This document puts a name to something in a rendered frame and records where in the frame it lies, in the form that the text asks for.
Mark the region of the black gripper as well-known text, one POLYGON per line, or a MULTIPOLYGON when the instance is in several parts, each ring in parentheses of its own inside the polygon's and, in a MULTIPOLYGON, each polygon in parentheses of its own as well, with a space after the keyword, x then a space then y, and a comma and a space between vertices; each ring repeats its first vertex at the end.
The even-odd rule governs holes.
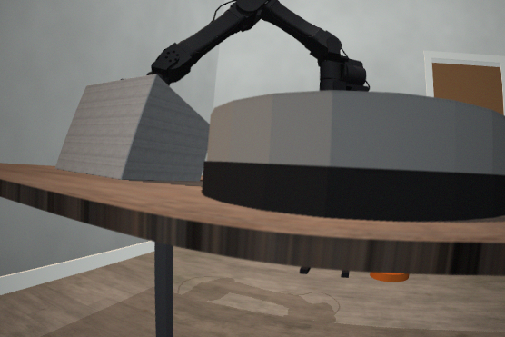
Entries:
POLYGON ((320 90, 333 90, 333 80, 340 81, 338 79, 322 79, 320 81, 320 90))

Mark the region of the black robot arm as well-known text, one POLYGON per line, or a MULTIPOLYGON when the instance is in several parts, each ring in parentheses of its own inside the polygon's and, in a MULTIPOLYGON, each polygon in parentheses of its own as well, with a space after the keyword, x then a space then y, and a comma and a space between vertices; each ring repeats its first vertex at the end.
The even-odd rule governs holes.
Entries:
POLYGON ((237 0, 206 27, 162 51, 147 75, 157 74, 168 85, 178 82, 219 43, 239 31, 250 30, 261 19, 278 26, 311 51, 310 55, 318 59, 320 81, 340 80, 333 80, 333 90, 368 92, 368 86, 363 86, 366 70, 362 62, 340 55, 342 43, 335 35, 307 22, 278 0, 237 0))

